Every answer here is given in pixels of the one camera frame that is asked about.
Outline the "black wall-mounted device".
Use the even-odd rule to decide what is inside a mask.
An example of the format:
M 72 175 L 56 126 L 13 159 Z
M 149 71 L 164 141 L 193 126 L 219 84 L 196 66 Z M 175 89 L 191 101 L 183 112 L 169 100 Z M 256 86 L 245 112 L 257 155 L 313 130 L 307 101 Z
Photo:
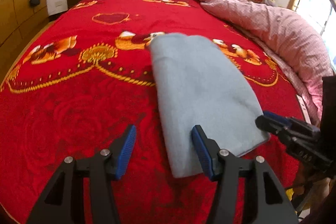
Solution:
M 41 0 L 29 0 L 30 7 L 37 7 L 41 4 Z

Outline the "grey pants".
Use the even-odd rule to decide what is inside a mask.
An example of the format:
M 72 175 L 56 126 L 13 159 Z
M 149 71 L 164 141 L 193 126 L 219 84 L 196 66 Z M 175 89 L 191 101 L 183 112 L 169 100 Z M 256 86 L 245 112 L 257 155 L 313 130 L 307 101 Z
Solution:
M 242 156 L 267 142 L 256 127 L 263 112 L 243 74 L 208 38 L 155 37 L 149 46 L 163 136 L 174 177 L 202 172 L 191 140 L 200 125 L 219 147 Z

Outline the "white pink smartphone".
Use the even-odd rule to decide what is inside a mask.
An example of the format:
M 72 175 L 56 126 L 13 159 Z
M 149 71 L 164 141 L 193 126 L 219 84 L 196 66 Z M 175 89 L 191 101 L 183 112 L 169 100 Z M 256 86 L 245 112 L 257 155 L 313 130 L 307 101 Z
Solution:
M 296 95 L 296 97 L 297 97 L 299 106 L 301 108 L 302 115 L 304 117 L 305 122 L 311 124 L 310 116 L 309 116 L 309 113 L 307 111 L 306 104 L 305 104 L 303 98 L 299 95 Z

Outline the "window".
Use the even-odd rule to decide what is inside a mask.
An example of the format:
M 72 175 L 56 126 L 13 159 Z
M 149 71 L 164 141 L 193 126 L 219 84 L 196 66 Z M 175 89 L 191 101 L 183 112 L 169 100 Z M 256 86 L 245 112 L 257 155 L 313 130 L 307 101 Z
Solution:
M 293 10 L 320 34 L 335 67 L 335 9 L 330 0 L 295 0 Z

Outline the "pink striped duvet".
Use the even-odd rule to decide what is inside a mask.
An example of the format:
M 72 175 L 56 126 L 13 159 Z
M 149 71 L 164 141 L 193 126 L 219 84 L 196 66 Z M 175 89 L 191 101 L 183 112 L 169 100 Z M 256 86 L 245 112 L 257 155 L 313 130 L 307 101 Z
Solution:
M 198 0 L 203 9 L 234 24 L 272 57 L 303 98 L 311 121 L 322 119 L 322 79 L 332 76 L 318 32 L 294 11 L 246 0 Z

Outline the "red patterned bed blanket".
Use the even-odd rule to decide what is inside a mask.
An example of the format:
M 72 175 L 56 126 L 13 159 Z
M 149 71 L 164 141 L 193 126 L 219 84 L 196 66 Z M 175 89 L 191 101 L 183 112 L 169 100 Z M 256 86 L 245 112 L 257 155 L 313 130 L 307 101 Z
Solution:
M 147 46 L 204 36 L 248 80 L 261 107 L 302 119 L 297 93 L 264 51 L 195 0 L 83 0 L 23 54 L 1 85 L 1 221 L 25 223 L 67 156 L 90 157 L 130 123 L 137 139 L 113 182 L 122 223 L 205 223 L 215 184 L 174 178 Z

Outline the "wooden wardrobe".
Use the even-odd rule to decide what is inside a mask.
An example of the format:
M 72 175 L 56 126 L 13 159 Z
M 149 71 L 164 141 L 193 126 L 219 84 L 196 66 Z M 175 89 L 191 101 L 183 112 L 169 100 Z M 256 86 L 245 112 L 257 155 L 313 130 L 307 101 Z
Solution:
M 1 0 L 1 78 L 48 17 L 47 0 L 37 7 L 30 7 L 29 0 Z

